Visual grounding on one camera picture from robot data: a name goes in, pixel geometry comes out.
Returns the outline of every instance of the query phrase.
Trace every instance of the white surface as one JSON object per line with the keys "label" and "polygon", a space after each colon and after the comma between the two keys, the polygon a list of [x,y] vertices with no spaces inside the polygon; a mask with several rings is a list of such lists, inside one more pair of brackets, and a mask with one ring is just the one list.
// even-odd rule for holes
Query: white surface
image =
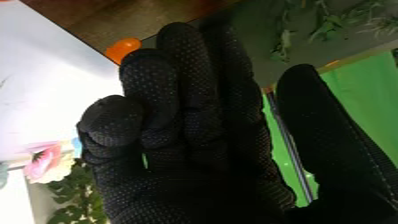
{"label": "white surface", "polygon": [[9,182],[0,190],[0,211],[2,224],[36,224],[22,170],[9,172]]}
{"label": "white surface", "polygon": [[118,66],[20,1],[0,2],[0,160],[71,139],[82,112],[121,94]]}

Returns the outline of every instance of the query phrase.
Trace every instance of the black glove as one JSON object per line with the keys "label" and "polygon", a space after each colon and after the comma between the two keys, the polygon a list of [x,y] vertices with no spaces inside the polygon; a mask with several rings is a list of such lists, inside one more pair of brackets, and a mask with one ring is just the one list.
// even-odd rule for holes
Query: black glove
{"label": "black glove", "polygon": [[294,223],[398,223],[397,167],[311,65],[285,73],[278,102],[304,168],[320,184],[320,199],[288,212]]}
{"label": "black glove", "polygon": [[251,61],[228,28],[206,38],[210,50],[187,24],[166,26],[159,50],[123,60],[125,97],[100,100],[79,123],[116,224],[283,223],[295,205]]}

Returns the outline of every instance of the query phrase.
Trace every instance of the textured glove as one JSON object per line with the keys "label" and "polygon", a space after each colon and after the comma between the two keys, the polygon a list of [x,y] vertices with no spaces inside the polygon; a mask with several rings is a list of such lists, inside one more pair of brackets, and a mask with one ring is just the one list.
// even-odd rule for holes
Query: textured glove
{"label": "textured glove", "polygon": [[311,65],[285,73],[278,101],[304,168],[320,184],[320,199],[288,213],[294,223],[398,223],[397,167]]}
{"label": "textured glove", "polygon": [[79,123],[116,224],[283,223],[295,204],[251,61],[228,28],[206,38],[215,45],[187,24],[166,26],[159,50],[123,60],[125,97],[100,100]]}

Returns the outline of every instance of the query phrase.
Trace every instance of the orange object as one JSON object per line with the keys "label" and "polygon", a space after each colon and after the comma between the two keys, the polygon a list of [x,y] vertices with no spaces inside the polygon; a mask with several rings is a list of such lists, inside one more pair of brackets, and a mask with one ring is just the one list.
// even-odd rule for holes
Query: orange object
{"label": "orange object", "polygon": [[331,67],[340,63],[340,60],[333,61],[326,66]]}
{"label": "orange object", "polygon": [[137,38],[127,38],[116,42],[116,44],[107,48],[105,56],[121,64],[121,60],[130,52],[141,49],[143,43]]}

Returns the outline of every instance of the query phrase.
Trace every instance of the pink flower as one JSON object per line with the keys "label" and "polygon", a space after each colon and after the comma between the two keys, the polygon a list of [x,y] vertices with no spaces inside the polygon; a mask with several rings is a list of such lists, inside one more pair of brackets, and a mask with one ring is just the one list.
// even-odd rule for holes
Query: pink flower
{"label": "pink flower", "polygon": [[47,174],[47,171],[59,166],[59,162],[63,159],[61,148],[61,144],[48,145],[47,149],[34,154],[32,162],[23,169],[31,183],[36,183],[39,181],[41,177]]}

